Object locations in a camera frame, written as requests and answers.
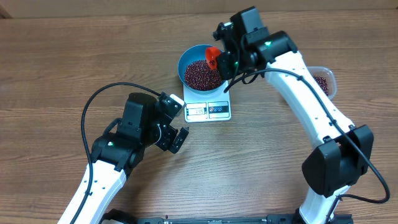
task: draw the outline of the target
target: red object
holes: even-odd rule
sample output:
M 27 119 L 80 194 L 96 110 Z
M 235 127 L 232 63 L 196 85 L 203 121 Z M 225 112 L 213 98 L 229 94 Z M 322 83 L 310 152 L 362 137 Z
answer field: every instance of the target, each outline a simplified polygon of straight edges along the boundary
M 206 48 L 205 57 L 207 65 L 212 69 L 217 69 L 217 61 L 216 58 L 221 54 L 221 51 L 216 47 L 208 47 Z

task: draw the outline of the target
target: kitchen scale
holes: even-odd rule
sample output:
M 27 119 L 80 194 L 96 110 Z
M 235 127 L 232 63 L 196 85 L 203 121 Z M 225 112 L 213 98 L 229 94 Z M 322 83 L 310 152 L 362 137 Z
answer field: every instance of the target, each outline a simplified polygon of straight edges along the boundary
M 228 121 L 231 119 L 231 101 L 229 91 L 224 93 L 228 86 L 223 81 L 214 90 L 200 91 L 190 88 L 185 83 L 185 69 L 192 62 L 205 59 L 205 51 L 211 45 L 196 45 L 188 49 L 178 62 L 178 75 L 183 85 L 184 102 L 187 104 L 184 109 L 185 121 L 188 123 Z

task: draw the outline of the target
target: container of beans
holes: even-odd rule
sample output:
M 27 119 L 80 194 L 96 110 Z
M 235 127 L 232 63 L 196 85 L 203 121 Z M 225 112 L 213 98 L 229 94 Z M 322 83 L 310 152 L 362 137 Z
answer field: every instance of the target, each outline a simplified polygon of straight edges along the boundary
M 337 83 L 333 72 L 326 67 L 316 66 L 307 68 L 323 92 L 329 97 L 329 100 L 333 99 L 337 93 Z
M 211 45 L 196 45 L 182 54 L 178 62 L 181 82 L 192 92 L 207 95 L 216 92 L 226 82 L 221 80 L 217 70 L 206 63 L 205 52 Z

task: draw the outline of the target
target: wood grain surface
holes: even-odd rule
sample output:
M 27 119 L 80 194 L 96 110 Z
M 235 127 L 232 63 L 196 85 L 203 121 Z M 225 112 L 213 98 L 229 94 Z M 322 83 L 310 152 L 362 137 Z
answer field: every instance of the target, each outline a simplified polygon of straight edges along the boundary
M 260 11 L 395 9 L 398 0 L 0 0 L 13 18 Z
M 81 111 L 111 82 L 182 94 L 181 54 L 215 44 L 231 14 L 114 16 L 0 21 L 0 223 L 56 223 L 86 166 Z M 338 213 L 356 223 L 396 223 L 398 214 L 398 11 L 261 14 L 287 31 L 309 66 L 331 68 L 334 104 L 375 135 L 371 160 L 392 193 L 384 205 L 346 199 Z M 86 119 L 89 145 L 123 112 L 129 87 L 100 94 Z M 231 89 L 232 120 L 190 127 L 176 155 L 156 147 L 132 172 L 110 208 L 137 217 L 253 217 L 293 213 L 307 193 L 301 164 L 308 138 L 273 87 L 258 79 Z M 350 190 L 384 192 L 370 171 Z

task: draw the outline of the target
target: clear plastic container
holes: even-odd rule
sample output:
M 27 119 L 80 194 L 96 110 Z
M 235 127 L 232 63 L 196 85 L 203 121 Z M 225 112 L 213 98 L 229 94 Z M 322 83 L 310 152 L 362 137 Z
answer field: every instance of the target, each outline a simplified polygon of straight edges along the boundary
M 337 83 L 333 72 L 329 68 L 320 66 L 310 66 L 307 68 L 313 77 L 323 77 L 324 79 L 326 79 L 329 88 L 329 100 L 333 99 L 333 97 L 335 97 L 337 93 Z

